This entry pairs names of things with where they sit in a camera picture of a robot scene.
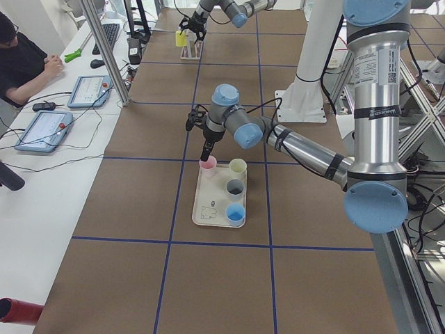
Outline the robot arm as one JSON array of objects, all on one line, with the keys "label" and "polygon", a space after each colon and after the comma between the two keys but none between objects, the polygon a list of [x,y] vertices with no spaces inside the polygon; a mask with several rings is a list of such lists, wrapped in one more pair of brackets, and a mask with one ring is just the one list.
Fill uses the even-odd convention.
[{"label": "robot arm", "polygon": [[271,10],[275,4],[274,0],[252,0],[240,5],[232,0],[201,0],[191,17],[184,15],[179,23],[179,29],[192,31],[196,35],[195,41],[203,41],[207,33],[204,25],[215,6],[222,9],[236,28],[241,28],[255,13]]},{"label": "robot arm", "polygon": [[[294,82],[282,93],[278,117],[254,117],[229,84],[216,87],[207,112],[192,110],[186,129],[199,127],[206,161],[225,132],[244,149],[265,142],[346,192],[344,210],[357,227],[383,234],[405,220],[407,175],[398,158],[400,50],[410,36],[409,1],[316,1]],[[355,151],[348,158],[285,127],[323,119],[320,85],[338,30],[347,30],[355,85]]]}]

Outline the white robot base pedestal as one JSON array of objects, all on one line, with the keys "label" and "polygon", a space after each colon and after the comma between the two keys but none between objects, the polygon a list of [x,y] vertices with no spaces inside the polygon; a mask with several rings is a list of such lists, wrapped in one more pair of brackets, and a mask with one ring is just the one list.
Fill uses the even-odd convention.
[{"label": "white robot base pedestal", "polygon": [[277,113],[279,122],[326,122],[321,78],[341,25],[342,13],[341,1],[314,2],[296,77],[286,90],[276,92],[282,98]]}]

